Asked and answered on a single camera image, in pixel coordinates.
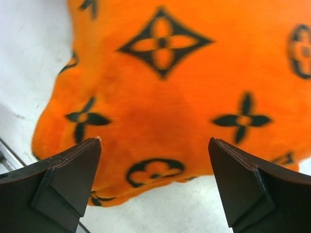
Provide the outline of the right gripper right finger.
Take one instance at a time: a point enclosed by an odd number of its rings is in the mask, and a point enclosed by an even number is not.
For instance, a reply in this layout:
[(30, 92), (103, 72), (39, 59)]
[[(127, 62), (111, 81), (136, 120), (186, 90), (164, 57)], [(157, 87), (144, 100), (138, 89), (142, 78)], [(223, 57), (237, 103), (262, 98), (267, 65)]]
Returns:
[(309, 233), (311, 177), (211, 138), (210, 161), (235, 233)]

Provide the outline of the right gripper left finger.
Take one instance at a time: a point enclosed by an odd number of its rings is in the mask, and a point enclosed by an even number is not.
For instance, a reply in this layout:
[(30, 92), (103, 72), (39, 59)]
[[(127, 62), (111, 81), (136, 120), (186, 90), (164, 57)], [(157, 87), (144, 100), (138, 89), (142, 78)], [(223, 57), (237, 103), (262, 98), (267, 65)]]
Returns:
[(2, 233), (74, 233), (84, 216), (101, 154), (89, 138), (0, 176)]

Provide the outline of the orange patterned pillowcase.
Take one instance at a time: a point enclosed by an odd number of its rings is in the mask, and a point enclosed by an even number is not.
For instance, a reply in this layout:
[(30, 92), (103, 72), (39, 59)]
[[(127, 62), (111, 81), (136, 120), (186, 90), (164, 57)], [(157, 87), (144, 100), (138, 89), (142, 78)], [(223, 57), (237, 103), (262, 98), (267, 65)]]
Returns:
[(99, 137), (88, 204), (213, 173), (224, 140), (297, 171), (311, 155), (308, 0), (69, 0), (72, 56), (32, 137), (40, 160)]

